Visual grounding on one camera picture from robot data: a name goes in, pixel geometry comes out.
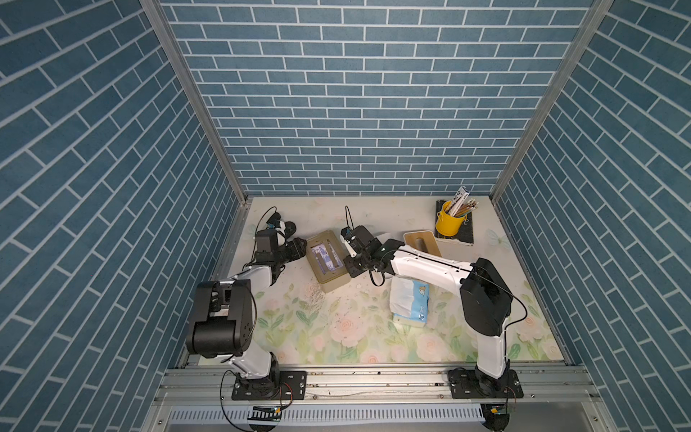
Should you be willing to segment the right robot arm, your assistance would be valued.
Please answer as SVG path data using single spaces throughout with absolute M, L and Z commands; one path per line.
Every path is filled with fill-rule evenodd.
M 475 369 L 457 367 L 447 373 L 455 399 L 520 399 L 518 373 L 510 368 L 506 330 L 516 296 L 491 261 L 459 262 L 419 251 L 397 239 L 381 242 L 364 226 L 345 227 L 342 242 L 349 255 L 349 275 L 389 274 L 432 284 L 458 294 L 467 325 L 477 339 Z

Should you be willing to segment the blue white tissue pack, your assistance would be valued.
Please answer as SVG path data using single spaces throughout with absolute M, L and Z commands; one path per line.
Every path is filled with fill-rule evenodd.
M 430 287 L 426 283 L 392 277 L 390 311 L 393 322 L 414 328 L 424 328 L 428 321 L 429 294 Z

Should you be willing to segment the purple tissue paper pack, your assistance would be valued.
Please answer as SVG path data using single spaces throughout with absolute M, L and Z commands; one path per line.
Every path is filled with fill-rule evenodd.
M 322 274 L 339 271 L 344 265 L 334 247 L 329 243 L 320 243 L 311 248 Z

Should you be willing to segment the white tissue box base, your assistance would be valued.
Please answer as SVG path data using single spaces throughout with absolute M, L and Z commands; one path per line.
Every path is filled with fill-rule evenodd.
M 376 237 L 377 239 L 379 239 L 379 241 L 381 242 L 381 244 L 384 244 L 386 241 L 388 241 L 388 240 L 390 240 L 390 239 L 394 239 L 394 240 L 397 240 L 397 241 L 401 241 L 401 236 L 400 236 L 399 234 L 391 233 L 391 232 L 381 232 L 381 233 L 377 233 L 377 234 L 375 235 L 375 237 Z

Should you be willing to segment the white box wooden lid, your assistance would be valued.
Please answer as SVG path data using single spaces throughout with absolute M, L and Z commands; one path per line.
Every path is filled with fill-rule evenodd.
M 431 230 L 419 230 L 404 234 L 404 242 L 420 252 L 442 257 L 442 253 L 437 244 L 437 239 Z

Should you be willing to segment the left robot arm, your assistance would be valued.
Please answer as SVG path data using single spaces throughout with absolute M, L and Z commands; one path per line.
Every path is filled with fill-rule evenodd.
M 283 372 L 277 356 L 253 341 L 259 324 L 258 295 L 276 283 L 285 266 L 306 255 L 296 225 L 273 213 L 255 235 L 254 252 L 237 275 L 198 284 L 189 315 L 187 351 L 217 360 L 233 375 L 234 401 L 291 400 L 304 372 Z

